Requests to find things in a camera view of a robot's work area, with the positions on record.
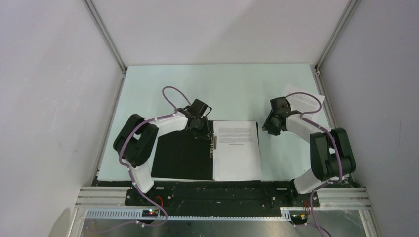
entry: white wall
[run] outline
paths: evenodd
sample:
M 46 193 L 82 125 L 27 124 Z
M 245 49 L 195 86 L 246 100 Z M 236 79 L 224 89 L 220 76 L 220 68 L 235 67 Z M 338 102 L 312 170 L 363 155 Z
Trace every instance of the white wall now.
M 127 65 L 314 64 L 349 0 L 95 0 Z
M 384 236 L 419 227 L 419 1 L 362 1 L 321 74 Z
M 0 236 L 47 236 L 90 177 L 121 73 L 81 0 L 0 2 Z

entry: table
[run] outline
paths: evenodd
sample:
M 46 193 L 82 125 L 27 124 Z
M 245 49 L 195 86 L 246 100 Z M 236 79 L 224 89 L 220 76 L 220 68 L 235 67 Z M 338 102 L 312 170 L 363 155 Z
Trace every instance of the table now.
M 198 98 L 211 106 L 209 120 L 257 121 L 263 180 L 290 180 L 300 176 L 310 168 L 309 144 L 294 134 L 272 136 L 261 130 L 270 111 L 269 100 L 282 96 L 287 84 L 318 94 L 309 64 L 129 66 L 98 180 L 130 180 L 112 147 L 114 139 L 132 114 L 152 118 L 172 112 L 162 96 L 162 88 L 167 85 L 180 89 L 190 101 Z M 177 107 L 187 105 L 176 91 L 166 92 Z M 318 123 L 327 125 L 323 110 Z M 148 161 L 150 168 L 153 159 L 152 153 Z

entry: white tabletop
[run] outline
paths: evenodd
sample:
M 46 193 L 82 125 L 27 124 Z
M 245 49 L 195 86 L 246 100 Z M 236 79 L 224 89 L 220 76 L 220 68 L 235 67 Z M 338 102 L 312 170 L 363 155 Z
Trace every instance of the white tabletop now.
M 272 136 L 261 129 L 270 111 L 269 100 L 282 96 L 287 84 L 318 94 L 308 64 L 128 67 L 98 180 L 130 180 L 126 168 L 118 162 L 113 142 L 130 115 L 152 118 L 173 111 L 162 96 L 162 88 L 167 85 L 180 89 L 190 101 L 197 98 L 211 106 L 209 120 L 257 121 L 263 180 L 290 180 L 300 176 L 310 168 L 309 144 L 288 132 Z M 177 107 L 187 105 L 174 90 L 167 89 L 166 95 Z M 318 123 L 327 125 L 324 111 Z

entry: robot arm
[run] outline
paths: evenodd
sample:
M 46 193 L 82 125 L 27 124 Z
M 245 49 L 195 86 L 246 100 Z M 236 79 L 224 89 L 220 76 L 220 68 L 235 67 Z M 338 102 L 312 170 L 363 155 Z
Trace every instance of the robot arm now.
M 204 116 L 207 107 L 208 105 L 204 102 L 196 99 L 191 106 L 178 109 L 178 113 L 173 114 L 173 117 L 146 123 L 136 132 L 140 137 L 130 139 L 123 154 L 123 162 L 129 165 L 133 174 L 131 178 L 133 182 L 138 184 L 142 192 L 148 192 L 154 185 L 147 160 L 160 136 L 174 131 L 190 129 L 196 138 L 209 139 L 210 131 L 207 127 L 207 117 Z M 137 114 L 129 117 L 114 142 L 114 149 L 118 154 L 129 134 L 144 120 Z
M 289 102 L 285 97 L 272 99 L 271 112 L 262 127 L 271 135 L 280 135 L 281 131 L 292 132 L 310 144 L 311 168 L 300 177 L 292 180 L 291 187 L 298 194 L 305 194 L 327 182 L 336 179 L 339 167 L 336 152 L 340 154 L 343 174 L 355 171 L 356 164 L 348 135 L 342 128 L 330 129 L 324 127 L 332 135 L 338 151 L 330 153 L 332 143 L 326 133 L 319 128 L 303 121 L 301 112 L 291 111 Z

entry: white paper sheet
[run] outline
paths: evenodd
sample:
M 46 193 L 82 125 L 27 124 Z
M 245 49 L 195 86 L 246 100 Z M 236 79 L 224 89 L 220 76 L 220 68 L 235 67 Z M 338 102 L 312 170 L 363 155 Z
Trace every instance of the white paper sheet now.
M 313 95 L 314 97 L 316 97 L 317 99 L 320 100 L 320 103 L 323 103 L 325 97 L 323 95 L 319 95 L 319 94 L 315 94 L 303 89 L 300 89 L 296 86 L 287 84 L 287 86 L 285 86 L 284 89 L 284 93 L 283 95 L 289 95 L 293 92 L 306 92 L 309 93 L 311 95 Z M 307 95 L 292 95 L 290 97 L 287 98 L 288 102 L 291 105 L 292 110 L 298 110 L 300 112 L 308 112 L 308 111 L 315 111 L 316 109 L 319 108 L 319 103 L 312 97 L 307 96 Z M 319 117 L 319 112 L 314 113 L 314 114 L 306 114 L 304 115 L 306 118 L 317 122 L 317 118 Z
M 214 180 L 261 180 L 255 121 L 214 121 Z

